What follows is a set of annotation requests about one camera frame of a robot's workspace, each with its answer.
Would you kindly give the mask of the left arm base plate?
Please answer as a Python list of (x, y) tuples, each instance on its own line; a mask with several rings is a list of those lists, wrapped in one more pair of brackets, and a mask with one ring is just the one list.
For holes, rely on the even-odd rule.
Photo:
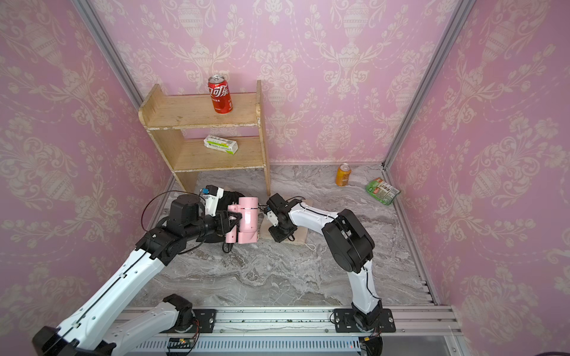
[(179, 312), (174, 326), (162, 331), (162, 333), (190, 333), (212, 334), (217, 310), (216, 309), (193, 309)]

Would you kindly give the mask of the beige pouch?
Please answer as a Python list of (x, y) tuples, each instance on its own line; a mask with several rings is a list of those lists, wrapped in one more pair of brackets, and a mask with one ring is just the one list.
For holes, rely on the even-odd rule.
[[(273, 240), (273, 238), (271, 237), (268, 228), (271, 226), (270, 222), (268, 221), (268, 219), (266, 218), (266, 207), (267, 204), (265, 206), (262, 207), (262, 213), (263, 215), (263, 219), (262, 219), (262, 223), (261, 223), (261, 228), (260, 228), (260, 232), (259, 232), (259, 237), (263, 240)], [(295, 241), (289, 241), (289, 240), (285, 240), (282, 243), (286, 243), (286, 244), (293, 244), (296, 246), (303, 246), (306, 244), (307, 242), (307, 235), (308, 235), (308, 228), (297, 225), (298, 229), (296, 230), (296, 232), (294, 233), (295, 236)]]

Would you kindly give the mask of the black drawstring pouch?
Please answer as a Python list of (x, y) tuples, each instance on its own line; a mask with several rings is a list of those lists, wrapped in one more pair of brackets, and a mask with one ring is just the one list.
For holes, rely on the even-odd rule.
[[(229, 206), (237, 205), (239, 198), (243, 197), (242, 193), (237, 191), (224, 191), (224, 197), (218, 203), (218, 209), (214, 217), (219, 217), (221, 212), (225, 212)], [(204, 243), (221, 243), (226, 241), (226, 235), (230, 233), (230, 230), (223, 230), (221, 232), (215, 232), (210, 234), (204, 240)]]

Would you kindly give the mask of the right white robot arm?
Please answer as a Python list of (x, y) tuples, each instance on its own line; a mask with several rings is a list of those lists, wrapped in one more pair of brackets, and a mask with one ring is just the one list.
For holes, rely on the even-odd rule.
[(377, 328), (383, 305), (373, 280), (375, 242), (357, 216), (349, 209), (328, 212), (298, 198), (285, 200), (280, 194), (270, 197), (263, 212), (277, 243), (291, 238), (298, 228), (324, 237), (334, 261), (349, 277), (356, 324), (364, 331)]

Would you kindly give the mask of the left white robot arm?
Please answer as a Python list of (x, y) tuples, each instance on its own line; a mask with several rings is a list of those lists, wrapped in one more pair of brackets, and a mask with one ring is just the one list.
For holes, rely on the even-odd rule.
[(32, 344), (38, 355), (125, 355), (164, 331), (200, 333), (200, 320), (187, 299), (171, 294), (156, 307), (125, 323), (111, 326), (136, 294), (177, 256), (189, 253), (190, 241), (221, 243), (239, 217), (230, 210), (240, 194), (213, 186), (206, 195), (183, 194), (169, 215), (145, 232), (123, 265), (59, 326), (42, 327)]

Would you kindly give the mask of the pink hair dryer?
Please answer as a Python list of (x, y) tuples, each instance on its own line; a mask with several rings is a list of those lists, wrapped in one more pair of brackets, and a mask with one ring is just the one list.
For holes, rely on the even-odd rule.
[(237, 204), (229, 205), (230, 223), (235, 223), (232, 229), (225, 234), (223, 252), (230, 253), (235, 244), (257, 243), (258, 234), (258, 198), (240, 197)]

